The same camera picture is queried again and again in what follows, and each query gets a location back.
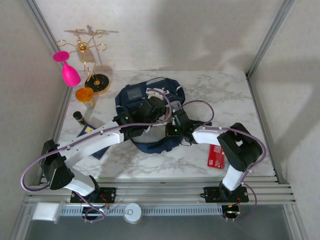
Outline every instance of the red card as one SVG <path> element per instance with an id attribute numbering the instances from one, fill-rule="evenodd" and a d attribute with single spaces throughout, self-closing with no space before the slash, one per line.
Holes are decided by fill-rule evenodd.
<path id="1" fill-rule="evenodd" d="M 210 144 L 208 167 L 225 168 L 225 153 L 221 146 Z"/>

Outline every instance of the black round base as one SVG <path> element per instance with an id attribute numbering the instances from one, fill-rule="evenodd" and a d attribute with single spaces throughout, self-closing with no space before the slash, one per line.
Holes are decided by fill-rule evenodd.
<path id="1" fill-rule="evenodd" d="M 109 78 L 103 74 L 92 74 L 84 83 L 87 88 L 92 88 L 95 94 L 102 94 L 110 86 Z"/>

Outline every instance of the white marble surface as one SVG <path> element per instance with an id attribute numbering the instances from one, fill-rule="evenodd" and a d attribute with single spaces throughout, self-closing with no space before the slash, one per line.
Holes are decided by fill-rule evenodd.
<path id="1" fill-rule="evenodd" d="M 74 139 L 82 127 L 73 118 L 73 112 L 80 111 L 89 124 L 101 127 L 110 123 L 114 116 L 115 97 L 127 84 L 144 82 L 155 77 L 168 77 L 177 80 L 185 91 L 186 101 L 205 100 L 215 111 L 213 126 L 229 127 L 242 123 L 248 131 L 263 139 L 257 113 L 247 85 L 245 74 L 241 71 L 113 71 L 104 72 L 111 81 L 109 90 L 96 96 L 96 106 L 87 110 L 75 98 L 75 87 L 67 109 L 59 142 Z M 206 121 L 211 111 L 203 103 L 191 103 L 185 108 L 194 120 Z M 75 165 L 75 169 L 94 177 L 121 178 L 177 178 L 177 177 L 223 177 L 227 169 L 207 166 L 209 145 L 193 144 L 178 146 L 170 152 L 146 154 L 139 151 L 131 141 L 113 145 L 97 160 L 88 156 Z M 251 176 L 274 176 L 270 159 L 256 166 Z"/>

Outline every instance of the navy blue bag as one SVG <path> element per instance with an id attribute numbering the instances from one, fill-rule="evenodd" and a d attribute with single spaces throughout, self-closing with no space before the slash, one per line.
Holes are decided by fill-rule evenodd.
<path id="1" fill-rule="evenodd" d="M 164 90 L 171 104 L 178 105 L 178 107 L 186 100 L 185 92 L 176 80 L 157 77 L 149 81 L 125 86 L 115 97 L 116 113 L 120 114 L 140 107 L 148 97 L 147 88 Z M 138 149 L 147 154 L 160 154 L 162 151 L 169 152 L 174 147 L 177 147 L 182 140 L 183 137 L 181 136 L 165 136 L 165 125 L 154 126 L 142 136 L 131 139 Z"/>

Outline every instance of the pink wine glass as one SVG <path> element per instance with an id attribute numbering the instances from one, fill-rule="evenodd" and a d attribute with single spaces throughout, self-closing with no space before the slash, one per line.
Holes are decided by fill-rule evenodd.
<path id="1" fill-rule="evenodd" d="M 69 56 L 70 55 L 67 51 L 58 51 L 53 55 L 53 60 L 58 63 L 63 63 L 61 72 L 63 80 L 69 87 L 74 87 L 81 82 L 81 77 L 74 67 L 66 63 L 66 61 L 69 59 Z"/>

